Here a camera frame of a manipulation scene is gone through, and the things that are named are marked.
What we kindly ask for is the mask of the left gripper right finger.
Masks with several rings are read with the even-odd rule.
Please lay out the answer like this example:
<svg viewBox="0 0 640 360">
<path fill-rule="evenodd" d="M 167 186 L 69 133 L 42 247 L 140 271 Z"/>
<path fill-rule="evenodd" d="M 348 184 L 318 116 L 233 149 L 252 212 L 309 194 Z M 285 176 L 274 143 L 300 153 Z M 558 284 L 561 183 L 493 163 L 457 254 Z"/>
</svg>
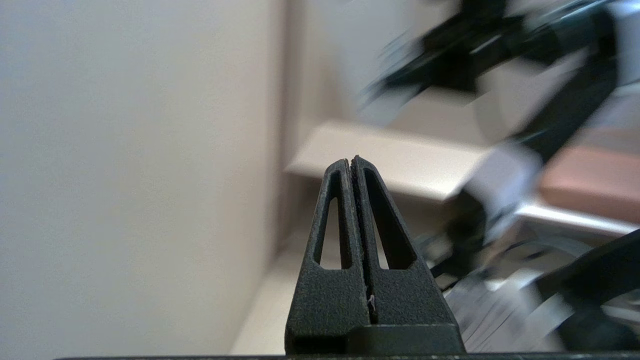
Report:
<svg viewBox="0 0 640 360">
<path fill-rule="evenodd" d="M 367 356 L 464 354 L 458 323 L 377 168 L 351 163 L 369 324 L 350 333 L 350 351 Z"/>
</svg>

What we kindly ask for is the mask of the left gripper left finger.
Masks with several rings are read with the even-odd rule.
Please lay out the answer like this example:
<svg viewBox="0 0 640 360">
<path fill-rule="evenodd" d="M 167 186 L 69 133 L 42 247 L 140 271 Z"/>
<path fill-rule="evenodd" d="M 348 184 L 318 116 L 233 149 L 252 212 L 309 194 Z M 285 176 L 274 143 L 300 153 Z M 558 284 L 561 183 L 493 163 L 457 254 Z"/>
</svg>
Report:
<svg viewBox="0 0 640 360">
<path fill-rule="evenodd" d="M 339 269 L 322 267 L 329 207 L 338 207 Z M 345 354 L 348 335 L 370 324 L 361 231 L 350 162 L 327 167 L 285 324 L 288 356 Z"/>
</svg>

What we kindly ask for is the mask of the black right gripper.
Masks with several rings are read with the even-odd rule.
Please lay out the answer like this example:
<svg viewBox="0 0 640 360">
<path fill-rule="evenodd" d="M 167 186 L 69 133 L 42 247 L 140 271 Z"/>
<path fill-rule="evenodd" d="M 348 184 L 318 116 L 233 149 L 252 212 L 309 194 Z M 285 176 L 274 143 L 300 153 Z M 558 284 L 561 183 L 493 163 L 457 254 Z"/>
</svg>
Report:
<svg viewBox="0 0 640 360">
<path fill-rule="evenodd" d="M 505 14 L 458 11 L 423 36 L 435 56 L 434 86 L 478 92 L 477 79 L 506 60 Z"/>
</svg>

